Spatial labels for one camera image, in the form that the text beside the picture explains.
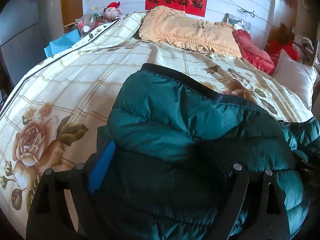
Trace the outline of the dark green quilted jacket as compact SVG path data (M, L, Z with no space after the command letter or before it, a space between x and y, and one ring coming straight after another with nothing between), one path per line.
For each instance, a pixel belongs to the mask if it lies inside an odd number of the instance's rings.
M222 213L234 164L269 169L284 198L290 237L310 202L299 164L319 158L319 121L278 121L235 95L145 63L124 82L97 130L97 152L116 151L93 207L99 239L201 239Z

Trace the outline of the floral cream bed sheet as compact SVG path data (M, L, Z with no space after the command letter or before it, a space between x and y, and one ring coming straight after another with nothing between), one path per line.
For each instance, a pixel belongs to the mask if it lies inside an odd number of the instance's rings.
M238 80L249 98L278 120L304 122L312 112L294 92L249 62L139 38L143 12L91 32L21 79L1 110L1 210L25 236L37 184L48 167L71 169L96 150L125 80L144 63L172 68L217 91Z

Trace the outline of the white pillow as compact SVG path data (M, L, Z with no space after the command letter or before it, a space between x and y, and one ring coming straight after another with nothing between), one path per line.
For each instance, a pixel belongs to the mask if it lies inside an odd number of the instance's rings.
M306 108L311 110L313 87L317 79L315 67L294 61L285 50L281 50L272 76L279 84L297 94Z

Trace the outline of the blue paper bag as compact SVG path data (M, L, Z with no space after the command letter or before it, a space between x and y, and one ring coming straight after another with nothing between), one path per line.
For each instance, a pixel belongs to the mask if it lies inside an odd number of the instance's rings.
M80 34L77 29L68 32L60 38L50 41L48 46L44 48L47 58L52 57L66 49L71 48L74 44L80 41Z

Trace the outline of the red ruffled cushion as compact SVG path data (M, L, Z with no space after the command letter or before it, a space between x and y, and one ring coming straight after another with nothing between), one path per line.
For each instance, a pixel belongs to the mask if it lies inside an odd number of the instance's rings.
M276 66L271 57L252 42L248 32L240 29L232 31L232 34L244 59L262 72L274 73Z

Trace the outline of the grey refrigerator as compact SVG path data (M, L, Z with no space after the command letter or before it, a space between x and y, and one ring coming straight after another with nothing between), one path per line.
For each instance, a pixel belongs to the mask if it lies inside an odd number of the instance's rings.
M38 1L9 0L1 12L1 61L12 86L46 59Z

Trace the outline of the wooden chair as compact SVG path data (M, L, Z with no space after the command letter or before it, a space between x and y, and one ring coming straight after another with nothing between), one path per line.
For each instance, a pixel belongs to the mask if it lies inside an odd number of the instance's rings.
M280 27L272 26L265 50L275 65L278 64L280 52L284 50L291 59L316 68L319 75L319 41L313 45L309 38L295 34L293 27L283 23Z

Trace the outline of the clear bag of items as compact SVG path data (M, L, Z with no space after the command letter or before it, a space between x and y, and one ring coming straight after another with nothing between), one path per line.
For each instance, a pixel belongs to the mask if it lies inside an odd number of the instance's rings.
M92 7L81 18L76 19L76 26L80 37L85 37L97 26L104 23L103 15L98 11L97 7Z

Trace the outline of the framed photo on bed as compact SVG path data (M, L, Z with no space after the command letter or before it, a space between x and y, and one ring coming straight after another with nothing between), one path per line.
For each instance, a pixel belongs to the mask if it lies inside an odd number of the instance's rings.
M227 23L231 24L235 30L244 30L249 34L251 33L250 22L228 13L225 14L225 20Z

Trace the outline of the pink pig plush toy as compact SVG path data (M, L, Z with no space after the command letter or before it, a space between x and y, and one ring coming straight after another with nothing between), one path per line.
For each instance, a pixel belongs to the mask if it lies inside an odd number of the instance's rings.
M120 9L120 2L112 2L103 10L103 18L107 22L112 22L118 19L122 14L123 13Z

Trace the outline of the yellow ruffled pillow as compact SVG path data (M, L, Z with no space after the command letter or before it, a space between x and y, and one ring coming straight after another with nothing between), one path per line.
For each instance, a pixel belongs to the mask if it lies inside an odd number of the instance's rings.
M241 52L226 22L188 17L184 11L157 6L143 20L139 36L145 41L168 43L199 53L219 53L241 58Z

